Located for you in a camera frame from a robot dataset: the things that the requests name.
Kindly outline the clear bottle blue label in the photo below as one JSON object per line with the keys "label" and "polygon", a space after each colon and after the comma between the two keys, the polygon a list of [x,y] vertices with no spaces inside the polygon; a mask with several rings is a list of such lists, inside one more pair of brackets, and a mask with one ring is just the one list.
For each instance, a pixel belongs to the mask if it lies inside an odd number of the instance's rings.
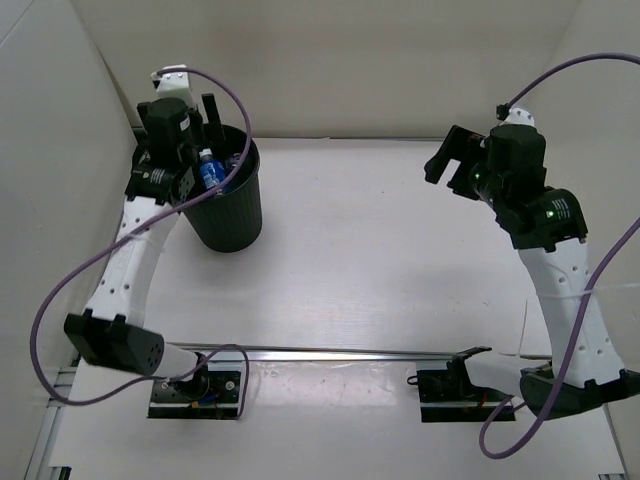
{"label": "clear bottle blue label", "polygon": [[221,184],[226,178],[223,164],[214,157],[212,151],[205,148],[199,152],[199,171],[203,184],[207,190]]}

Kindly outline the clear crushed plastic bottle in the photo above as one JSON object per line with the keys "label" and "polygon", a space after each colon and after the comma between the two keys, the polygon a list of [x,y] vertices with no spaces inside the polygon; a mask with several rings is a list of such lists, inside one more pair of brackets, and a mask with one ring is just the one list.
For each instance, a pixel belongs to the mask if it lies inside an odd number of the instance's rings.
{"label": "clear crushed plastic bottle", "polygon": [[[240,163],[241,154],[233,153],[222,161],[222,166],[225,170],[225,178],[228,178],[231,173],[237,168]],[[237,190],[243,183],[243,173],[239,170],[231,181],[229,181],[223,188],[221,188],[216,195],[218,197],[227,195]]]}

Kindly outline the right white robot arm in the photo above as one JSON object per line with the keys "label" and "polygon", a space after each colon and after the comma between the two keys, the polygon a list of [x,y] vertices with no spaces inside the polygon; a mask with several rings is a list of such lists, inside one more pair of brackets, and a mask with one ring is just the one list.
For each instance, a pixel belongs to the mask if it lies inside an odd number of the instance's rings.
{"label": "right white robot arm", "polygon": [[549,413],[555,419],[638,395],[639,375],[616,353],[597,299],[580,306],[591,290],[588,229],[576,196],[547,185],[545,149],[532,125],[502,124],[486,136],[454,125],[424,171],[436,184],[458,161],[447,185],[486,203],[509,235],[534,285],[552,351],[545,364],[488,347],[460,352],[447,365],[450,390],[464,400],[484,388],[518,396],[538,414],[558,384]]}

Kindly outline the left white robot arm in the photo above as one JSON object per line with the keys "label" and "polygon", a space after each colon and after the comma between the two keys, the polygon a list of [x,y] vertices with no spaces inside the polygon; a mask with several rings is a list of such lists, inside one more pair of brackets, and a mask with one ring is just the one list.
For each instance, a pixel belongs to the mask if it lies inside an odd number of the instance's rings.
{"label": "left white robot arm", "polygon": [[197,163],[204,147],[202,117],[192,95],[161,94],[137,107],[147,141],[134,156],[117,237],[125,243],[108,260],[83,313],[64,323],[69,340],[90,365],[174,378],[188,400],[206,395],[210,377],[198,356],[165,343],[144,327],[156,266],[177,222],[172,208],[200,188]]}

